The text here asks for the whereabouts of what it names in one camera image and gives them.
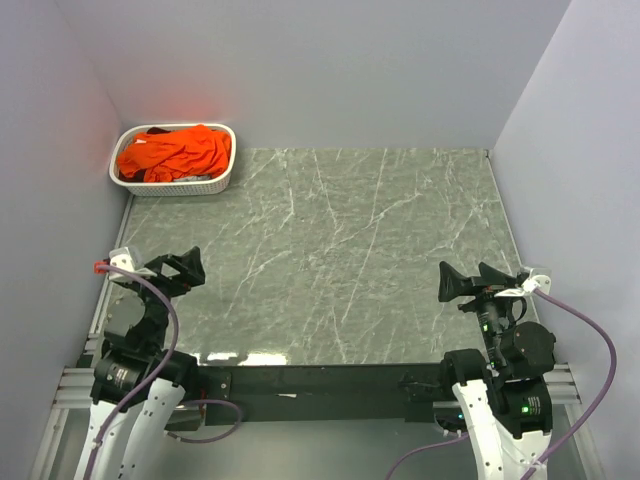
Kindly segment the orange polo shirt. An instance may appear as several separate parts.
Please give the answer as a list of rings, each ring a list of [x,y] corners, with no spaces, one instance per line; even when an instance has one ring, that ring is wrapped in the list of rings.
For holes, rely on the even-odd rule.
[[[120,177],[129,182],[171,183],[176,179],[211,175],[229,167],[233,140],[226,131],[199,124],[171,133],[134,135],[117,157]]]

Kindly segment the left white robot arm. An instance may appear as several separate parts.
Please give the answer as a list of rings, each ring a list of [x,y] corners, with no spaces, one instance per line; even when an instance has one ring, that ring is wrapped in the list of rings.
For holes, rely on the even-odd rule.
[[[199,392],[196,358],[176,349],[179,327],[171,301],[204,284],[201,250],[142,262],[135,249],[122,247],[94,270],[132,294],[107,312],[75,476],[140,479],[175,408]]]

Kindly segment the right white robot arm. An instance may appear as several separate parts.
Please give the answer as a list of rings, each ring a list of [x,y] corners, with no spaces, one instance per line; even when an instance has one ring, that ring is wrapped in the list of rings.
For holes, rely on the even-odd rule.
[[[515,315],[536,291],[551,287],[546,269],[512,276],[486,263],[465,276],[439,265],[438,300],[460,299],[476,316],[485,350],[445,354],[439,374],[444,395],[460,405],[481,479],[545,479],[542,455],[553,430],[552,401],[545,382],[555,366],[555,336],[541,324]]]

